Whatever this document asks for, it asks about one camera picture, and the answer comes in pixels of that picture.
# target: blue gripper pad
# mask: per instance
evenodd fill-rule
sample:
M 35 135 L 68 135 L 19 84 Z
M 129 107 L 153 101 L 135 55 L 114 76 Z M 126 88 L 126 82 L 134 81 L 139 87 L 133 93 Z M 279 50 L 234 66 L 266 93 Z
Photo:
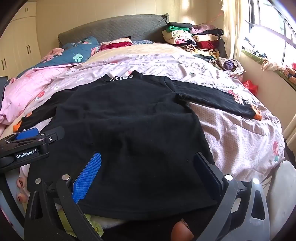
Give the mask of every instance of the blue gripper pad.
M 35 137 L 39 134 L 39 130 L 35 127 L 26 131 L 22 131 L 20 132 L 17 137 L 16 140 L 21 140 L 21 139 L 25 139 L 25 138 L 30 138 L 30 137 Z
M 85 197 L 92 181 L 94 180 L 94 177 L 101 167 L 101 163 L 101 154 L 96 152 L 83 171 L 80 173 L 78 178 L 75 180 L 72 193 L 75 203 L 78 203 L 80 199 Z

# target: headboard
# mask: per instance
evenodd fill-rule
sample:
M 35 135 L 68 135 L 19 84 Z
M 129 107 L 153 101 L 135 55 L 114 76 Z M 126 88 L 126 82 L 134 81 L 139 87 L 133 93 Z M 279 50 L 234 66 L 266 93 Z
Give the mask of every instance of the headboard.
M 87 36 L 95 37 L 99 43 L 131 36 L 131 40 L 150 39 L 154 42 L 165 42 L 162 30 L 169 22 L 169 15 L 126 15 L 101 19 L 68 30 L 58 35 L 59 45 L 75 43 Z

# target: green cloth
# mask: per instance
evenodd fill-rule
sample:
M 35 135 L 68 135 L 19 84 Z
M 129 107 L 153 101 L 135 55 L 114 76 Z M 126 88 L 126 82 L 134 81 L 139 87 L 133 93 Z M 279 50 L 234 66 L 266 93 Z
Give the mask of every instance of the green cloth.
M 249 51 L 246 51 L 244 49 L 242 49 L 242 52 L 248 56 L 249 58 L 251 58 L 252 60 L 254 60 L 255 62 L 257 62 L 258 64 L 262 65 L 264 60 L 262 58 L 260 58 L 259 56 L 250 53 Z M 296 85 L 294 83 L 292 83 L 285 75 L 283 72 L 276 70 L 274 71 L 276 74 L 278 74 L 281 78 L 283 78 L 294 90 L 296 90 Z
M 166 29 L 167 32 L 173 32 L 175 30 L 184 30 L 184 31 L 190 32 L 189 28 L 178 28 L 178 27 L 175 27 L 175 26 L 172 26 L 172 25 L 167 27 L 167 29 Z
M 67 232 L 67 234 L 70 234 L 70 235 L 76 237 L 76 235 L 73 232 L 73 229 L 71 228 L 71 225 L 70 225 L 70 223 L 69 223 L 69 221 L 68 221 L 68 219 L 67 219 L 67 217 L 66 217 L 66 215 L 64 213 L 64 210 L 63 209 L 59 210 L 58 214 L 59 214 L 59 218 L 61 219 L 61 222 L 62 222 L 62 224 L 64 226 L 64 229 Z M 84 214 L 84 215 L 87 218 L 87 220 L 90 222 L 90 224 L 92 225 L 94 230 L 97 232 L 97 234 L 100 235 L 100 237 L 102 237 L 104 231 L 103 231 L 101 225 L 99 223 L 95 222 L 95 221 L 92 221 L 91 220 L 91 215 L 89 215 L 89 214 Z

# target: window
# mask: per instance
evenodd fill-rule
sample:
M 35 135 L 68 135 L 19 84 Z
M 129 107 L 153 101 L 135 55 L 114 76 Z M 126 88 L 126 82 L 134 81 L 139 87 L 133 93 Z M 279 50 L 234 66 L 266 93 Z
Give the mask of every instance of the window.
M 296 33 L 268 0 L 243 0 L 243 48 L 276 63 L 296 62 Z

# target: window frame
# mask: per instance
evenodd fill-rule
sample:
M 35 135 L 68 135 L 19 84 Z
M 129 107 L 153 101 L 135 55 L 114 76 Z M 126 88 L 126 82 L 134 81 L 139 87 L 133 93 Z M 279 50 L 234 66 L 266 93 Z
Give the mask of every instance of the window frame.
M 254 1 L 257 2 L 258 5 L 258 9 L 259 9 L 259 24 L 255 23 L 255 7 L 254 7 Z M 278 12 L 278 14 L 282 17 L 283 22 L 284 22 L 284 35 L 278 33 L 277 31 L 270 29 L 268 27 L 265 27 L 263 25 L 261 25 L 261 16 L 260 16 L 260 4 L 259 4 L 259 0 L 248 0 L 249 2 L 249 21 L 246 21 L 249 24 L 249 33 L 251 32 L 253 27 L 260 27 L 260 28 L 264 28 L 265 30 L 271 32 L 272 34 L 277 35 L 278 37 L 282 38 L 283 40 L 285 40 L 285 48 L 284 48 L 284 53 L 283 53 L 283 58 L 282 58 L 282 64 L 284 64 L 284 60 L 285 60 L 285 55 L 286 55 L 286 47 L 287 44 L 290 44 L 292 47 L 294 47 L 296 49 L 296 43 L 293 42 L 293 39 L 296 40 L 296 32 L 295 30 L 291 27 L 291 25 L 288 23 L 288 21 L 286 20 L 286 18 L 274 7 L 274 9 Z M 292 32 L 292 39 L 288 39 L 286 36 L 286 29 L 290 28 L 291 32 Z

